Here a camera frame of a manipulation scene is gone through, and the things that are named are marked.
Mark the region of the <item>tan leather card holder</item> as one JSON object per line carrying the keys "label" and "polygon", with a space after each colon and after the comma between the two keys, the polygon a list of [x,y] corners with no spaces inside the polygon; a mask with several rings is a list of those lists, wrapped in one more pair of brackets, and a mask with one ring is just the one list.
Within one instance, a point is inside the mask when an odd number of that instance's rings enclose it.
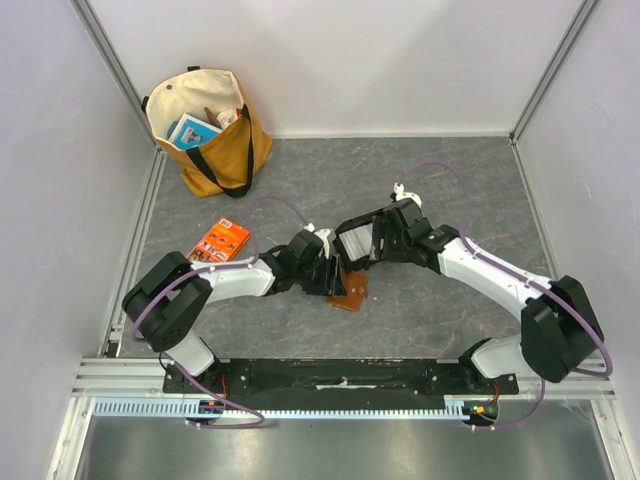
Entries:
{"label": "tan leather card holder", "polygon": [[362,302],[368,297],[368,276],[356,271],[347,273],[343,270],[341,279],[346,293],[330,297],[328,303],[349,312],[358,312]]}

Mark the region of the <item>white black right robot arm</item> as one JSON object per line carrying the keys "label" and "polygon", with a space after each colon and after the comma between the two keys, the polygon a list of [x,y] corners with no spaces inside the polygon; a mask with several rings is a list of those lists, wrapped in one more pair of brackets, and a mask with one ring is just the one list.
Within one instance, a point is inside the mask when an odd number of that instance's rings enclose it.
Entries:
{"label": "white black right robot arm", "polygon": [[469,362],[457,371],[465,391],[481,393],[507,373],[535,373],[559,383],[571,372],[586,374],[582,362],[605,350],[603,332],[576,279],[551,280],[518,269],[459,230],[432,226],[412,199],[375,211],[371,223],[372,261],[411,263],[457,280],[518,320],[519,334],[484,340],[466,351]]}

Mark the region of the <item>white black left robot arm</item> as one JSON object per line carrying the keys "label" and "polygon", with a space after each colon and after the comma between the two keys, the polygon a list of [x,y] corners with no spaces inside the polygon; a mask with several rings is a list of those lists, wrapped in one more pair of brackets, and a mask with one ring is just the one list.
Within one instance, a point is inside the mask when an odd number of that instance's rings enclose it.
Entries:
{"label": "white black left robot arm", "polygon": [[237,297],[266,297],[298,285],[309,295],[346,292],[341,259],[332,251],[330,229],[306,227],[286,245],[246,260],[191,262],[179,252],[165,255],[124,297],[122,308],[157,353],[183,367],[196,391],[210,392],[220,380],[216,357],[194,332],[205,305]]}

